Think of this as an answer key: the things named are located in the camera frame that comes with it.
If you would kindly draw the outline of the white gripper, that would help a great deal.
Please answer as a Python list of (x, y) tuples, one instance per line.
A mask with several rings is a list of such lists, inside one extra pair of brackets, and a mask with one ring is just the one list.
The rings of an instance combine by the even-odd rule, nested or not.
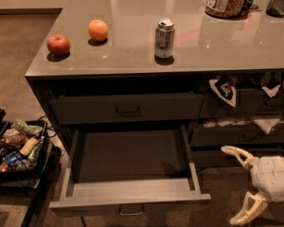
[(236, 157), (250, 170), (252, 184), (259, 192), (246, 193), (241, 210), (229, 220), (231, 225), (245, 225), (263, 213), (270, 201), (284, 201), (284, 157), (258, 158), (242, 148), (228, 145), (221, 147), (221, 151)]

